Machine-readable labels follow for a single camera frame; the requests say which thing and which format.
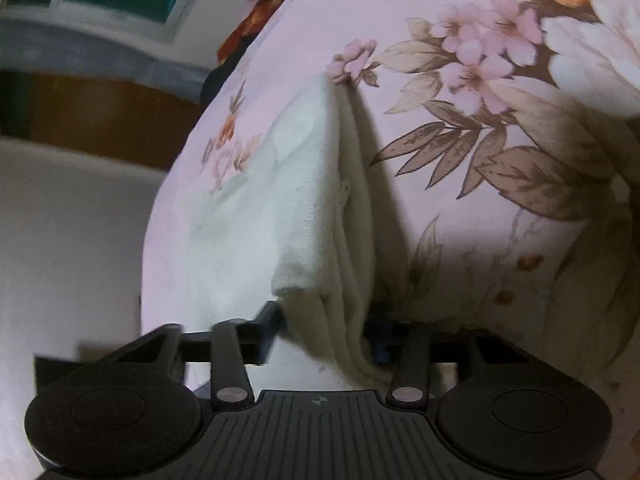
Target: white cloth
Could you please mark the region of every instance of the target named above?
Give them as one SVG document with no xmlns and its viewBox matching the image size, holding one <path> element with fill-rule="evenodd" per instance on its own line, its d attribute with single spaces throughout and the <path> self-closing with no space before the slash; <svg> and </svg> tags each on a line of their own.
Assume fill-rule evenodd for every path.
<svg viewBox="0 0 640 480">
<path fill-rule="evenodd" d="M 247 168 L 191 190 L 186 329 L 252 318 L 276 299 L 290 334 L 358 386 L 387 379 L 361 345 L 374 277 L 372 213 L 348 90 L 313 79 Z M 198 382 L 208 380 L 202 367 Z"/>
</svg>

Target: white wall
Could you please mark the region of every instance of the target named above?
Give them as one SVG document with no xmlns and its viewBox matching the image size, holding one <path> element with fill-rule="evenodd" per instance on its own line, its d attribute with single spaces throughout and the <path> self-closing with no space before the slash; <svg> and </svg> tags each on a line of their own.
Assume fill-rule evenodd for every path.
<svg viewBox="0 0 640 480">
<path fill-rule="evenodd" d="M 0 480 L 42 471 L 22 426 L 33 354 L 76 359 L 138 336 L 143 235 L 163 177 L 0 139 Z"/>
<path fill-rule="evenodd" d="M 180 20 L 173 41 L 150 40 L 143 36 L 91 25 L 74 24 L 73 27 L 120 41 L 152 56 L 215 68 L 218 64 L 218 47 L 251 8 L 252 5 L 246 0 L 191 0 Z"/>
</svg>

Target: brown wooden panel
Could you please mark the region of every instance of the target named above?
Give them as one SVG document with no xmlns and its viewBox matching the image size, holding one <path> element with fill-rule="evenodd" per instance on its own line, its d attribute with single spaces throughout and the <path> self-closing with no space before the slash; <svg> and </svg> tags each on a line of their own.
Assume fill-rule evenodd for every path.
<svg viewBox="0 0 640 480">
<path fill-rule="evenodd" d="M 37 75 L 31 139 L 168 170 L 202 110 L 123 81 Z"/>
</svg>

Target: window frame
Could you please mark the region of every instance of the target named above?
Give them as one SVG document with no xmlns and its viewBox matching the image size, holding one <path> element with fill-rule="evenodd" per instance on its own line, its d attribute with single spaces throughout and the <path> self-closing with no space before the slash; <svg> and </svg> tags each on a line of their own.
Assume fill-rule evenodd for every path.
<svg viewBox="0 0 640 480">
<path fill-rule="evenodd" d="M 176 0 L 166 22 L 159 23 L 148 18 L 129 14 L 121 10 L 81 3 L 51 0 L 49 6 L 33 4 L 11 4 L 0 0 L 0 18 L 31 20 L 56 25 L 88 25 L 114 32 L 128 32 L 153 40 L 171 41 L 192 0 Z"/>
</svg>

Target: floral fabric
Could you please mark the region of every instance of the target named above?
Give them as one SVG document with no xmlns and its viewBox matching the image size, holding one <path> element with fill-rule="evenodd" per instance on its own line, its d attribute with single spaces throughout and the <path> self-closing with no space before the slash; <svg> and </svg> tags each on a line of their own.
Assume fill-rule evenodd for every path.
<svg viewBox="0 0 640 480">
<path fill-rule="evenodd" d="M 143 327 L 180 321 L 184 197 L 322 71 L 360 111 L 390 316 L 487 327 L 588 383 L 614 417 L 599 471 L 640 478 L 640 0 L 287 0 L 158 195 Z"/>
</svg>

